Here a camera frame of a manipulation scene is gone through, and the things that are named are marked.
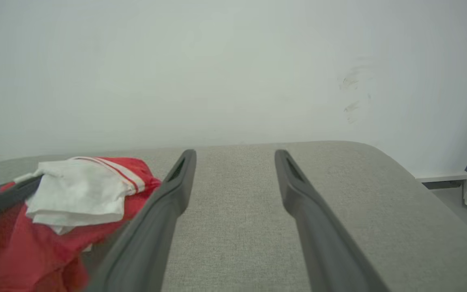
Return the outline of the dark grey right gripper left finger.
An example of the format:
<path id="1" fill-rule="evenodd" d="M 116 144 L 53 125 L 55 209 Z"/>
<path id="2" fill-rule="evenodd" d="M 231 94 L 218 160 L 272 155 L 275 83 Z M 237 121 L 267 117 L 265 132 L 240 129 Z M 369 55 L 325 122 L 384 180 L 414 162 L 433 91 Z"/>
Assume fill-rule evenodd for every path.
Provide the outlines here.
<path id="1" fill-rule="evenodd" d="M 87 292 L 159 292 L 176 222 L 189 205 L 197 154 L 185 150 L 99 265 Z"/>

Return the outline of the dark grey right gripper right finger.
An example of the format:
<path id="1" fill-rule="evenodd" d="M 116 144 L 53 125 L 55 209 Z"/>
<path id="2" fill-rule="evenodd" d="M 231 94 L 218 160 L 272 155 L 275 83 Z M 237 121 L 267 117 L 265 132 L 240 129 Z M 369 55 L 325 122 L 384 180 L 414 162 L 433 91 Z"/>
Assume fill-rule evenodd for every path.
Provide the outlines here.
<path id="1" fill-rule="evenodd" d="M 389 288 L 287 150 L 274 155 L 278 188 L 294 218 L 313 292 Z"/>

